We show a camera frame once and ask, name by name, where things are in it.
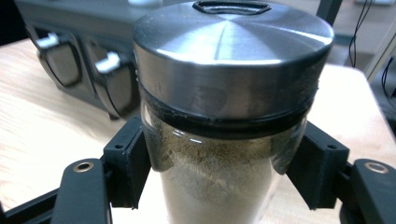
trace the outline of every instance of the glass jar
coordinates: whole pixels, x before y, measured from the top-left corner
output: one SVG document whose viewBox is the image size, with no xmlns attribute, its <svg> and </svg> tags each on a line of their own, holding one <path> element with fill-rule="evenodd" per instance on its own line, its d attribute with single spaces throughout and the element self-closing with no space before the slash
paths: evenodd
<svg viewBox="0 0 396 224">
<path fill-rule="evenodd" d="M 258 223 L 268 189 L 284 174 L 306 119 L 253 139 L 223 140 L 186 133 L 151 113 L 142 120 L 152 168 L 161 172 L 170 223 Z"/>
</svg>

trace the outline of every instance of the metal lid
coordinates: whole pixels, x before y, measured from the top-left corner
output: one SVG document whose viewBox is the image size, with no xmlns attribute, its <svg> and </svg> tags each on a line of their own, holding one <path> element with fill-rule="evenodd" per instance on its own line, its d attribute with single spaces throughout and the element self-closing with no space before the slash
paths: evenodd
<svg viewBox="0 0 396 224">
<path fill-rule="evenodd" d="M 133 33 L 144 95 L 212 120 L 306 112 L 333 41 L 322 19 L 259 1 L 164 7 Z"/>
</svg>

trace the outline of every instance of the wooden table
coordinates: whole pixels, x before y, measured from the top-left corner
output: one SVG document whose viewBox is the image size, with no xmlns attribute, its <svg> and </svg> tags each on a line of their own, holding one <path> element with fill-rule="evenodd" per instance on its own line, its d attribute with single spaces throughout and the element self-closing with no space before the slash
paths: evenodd
<svg viewBox="0 0 396 224">
<path fill-rule="evenodd" d="M 327 64 L 309 120 L 351 149 L 396 167 L 396 145 L 358 70 Z M 5 210 L 59 187 L 64 168 L 99 158 L 124 123 L 58 89 L 30 41 L 0 48 L 0 201 Z M 310 211 L 286 176 L 262 223 L 339 223 L 338 211 Z M 140 209 L 113 209 L 114 223 L 167 223 L 159 175 L 150 172 Z"/>
</svg>

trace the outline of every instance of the powder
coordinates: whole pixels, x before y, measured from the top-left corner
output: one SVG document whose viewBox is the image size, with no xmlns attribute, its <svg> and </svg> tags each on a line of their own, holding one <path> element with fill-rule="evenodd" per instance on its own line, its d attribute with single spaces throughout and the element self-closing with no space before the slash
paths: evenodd
<svg viewBox="0 0 396 224">
<path fill-rule="evenodd" d="M 148 151 L 153 169 L 162 172 L 170 223 L 255 222 L 274 173 L 271 155 L 285 151 L 272 147 L 283 148 L 293 131 L 220 140 L 182 132 L 153 115 L 148 119 Z"/>
</svg>

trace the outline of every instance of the black cable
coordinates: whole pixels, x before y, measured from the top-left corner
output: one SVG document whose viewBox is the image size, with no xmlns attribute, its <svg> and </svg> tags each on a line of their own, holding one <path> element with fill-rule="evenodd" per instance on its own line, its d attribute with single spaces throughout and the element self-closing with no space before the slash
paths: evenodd
<svg viewBox="0 0 396 224">
<path fill-rule="evenodd" d="M 373 4 L 374 0 L 365 0 L 363 4 L 363 8 L 361 10 L 361 14 L 359 15 L 358 22 L 356 23 L 355 27 L 355 32 L 352 36 L 352 39 L 350 40 L 349 43 L 349 60 L 352 65 L 352 67 L 356 67 L 356 37 L 358 34 L 359 29 L 361 28 L 361 25 L 363 24 L 364 19 L 366 19 L 367 13 L 370 10 L 371 5 Z"/>
<path fill-rule="evenodd" d="M 387 83 L 388 70 L 389 70 L 390 64 L 392 63 L 393 59 L 394 59 L 394 56 L 392 56 L 392 57 L 389 58 L 389 61 L 388 61 L 388 63 L 387 63 L 387 66 L 385 67 L 384 72 L 382 73 L 381 85 L 382 85 L 382 91 L 384 92 L 385 97 L 387 98 L 388 103 L 393 107 L 393 109 L 396 109 L 395 106 L 394 106 L 394 104 L 393 104 L 393 103 L 391 102 L 391 100 L 390 100 L 390 97 L 389 97 L 389 94 L 388 94 L 388 92 L 387 92 L 387 89 L 385 88 L 385 85 L 386 85 L 386 83 Z"/>
</svg>

